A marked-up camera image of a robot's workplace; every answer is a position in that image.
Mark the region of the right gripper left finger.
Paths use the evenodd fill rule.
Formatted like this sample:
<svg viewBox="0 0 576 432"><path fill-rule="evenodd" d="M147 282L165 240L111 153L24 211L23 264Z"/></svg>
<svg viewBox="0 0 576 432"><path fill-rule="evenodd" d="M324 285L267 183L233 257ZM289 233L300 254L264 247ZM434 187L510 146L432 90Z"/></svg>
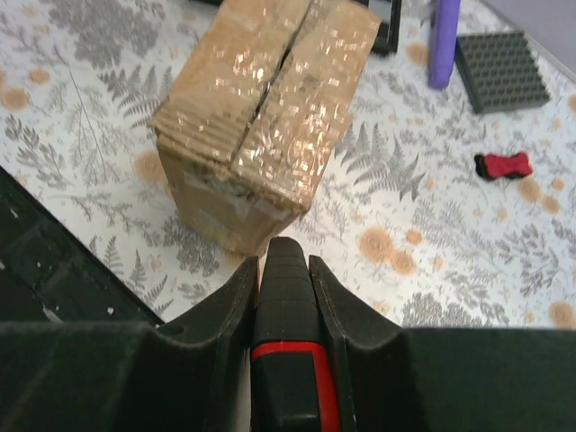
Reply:
<svg viewBox="0 0 576 432"><path fill-rule="evenodd" d="M1 325L4 431L247 431L258 260L172 321Z"/></svg>

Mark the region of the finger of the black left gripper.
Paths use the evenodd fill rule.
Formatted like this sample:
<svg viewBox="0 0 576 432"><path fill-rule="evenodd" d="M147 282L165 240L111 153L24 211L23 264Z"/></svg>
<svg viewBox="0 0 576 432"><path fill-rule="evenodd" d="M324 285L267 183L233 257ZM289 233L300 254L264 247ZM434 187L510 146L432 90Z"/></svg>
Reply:
<svg viewBox="0 0 576 432"><path fill-rule="evenodd" d="M366 0L364 5L381 19L372 53L384 57L395 54L399 44L402 1Z"/></svg>

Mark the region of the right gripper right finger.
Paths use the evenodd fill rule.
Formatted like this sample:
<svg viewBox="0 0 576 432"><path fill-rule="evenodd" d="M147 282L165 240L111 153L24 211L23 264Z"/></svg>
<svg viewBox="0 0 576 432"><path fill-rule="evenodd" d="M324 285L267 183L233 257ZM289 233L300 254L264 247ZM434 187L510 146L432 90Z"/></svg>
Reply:
<svg viewBox="0 0 576 432"><path fill-rule="evenodd" d="M309 260L345 431L572 431L575 334L403 328Z"/></svg>

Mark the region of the red black utility knife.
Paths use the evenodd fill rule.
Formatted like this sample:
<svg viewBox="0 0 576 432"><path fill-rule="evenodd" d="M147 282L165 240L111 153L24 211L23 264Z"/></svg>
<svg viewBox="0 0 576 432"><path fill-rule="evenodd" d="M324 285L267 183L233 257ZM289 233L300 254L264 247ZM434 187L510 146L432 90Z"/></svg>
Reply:
<svg viewBox="0 0 576 432"><path fill-rule="evenodd" d="M339 431L335 385L320 312L299 243L269 243L251 342L251 427Z"/></svg>

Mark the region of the brown taped cardboard box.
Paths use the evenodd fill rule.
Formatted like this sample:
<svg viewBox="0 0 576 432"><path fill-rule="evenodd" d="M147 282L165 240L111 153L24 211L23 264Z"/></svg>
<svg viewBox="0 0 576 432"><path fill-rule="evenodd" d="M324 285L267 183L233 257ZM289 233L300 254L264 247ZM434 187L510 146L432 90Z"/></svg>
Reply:
<svg viewBox="0 0 576 432"><path fill-rule="evenodd" d="M259 256L311 207L381 24L355 1L225 1L150 119L180 220Z"/></svg>

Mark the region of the red black knife cap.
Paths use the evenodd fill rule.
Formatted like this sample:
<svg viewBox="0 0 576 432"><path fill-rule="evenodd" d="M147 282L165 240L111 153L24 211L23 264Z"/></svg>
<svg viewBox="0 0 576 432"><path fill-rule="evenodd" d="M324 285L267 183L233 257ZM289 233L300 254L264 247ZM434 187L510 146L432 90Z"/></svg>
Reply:
<svg viewBox="0 0 576 432"><path fill-rule="evenodd" d="M486 181L500 178L516 180L533 174L526 152L518 152L511 156L494 153L476 154L473 160L476 174Z"/></svg>

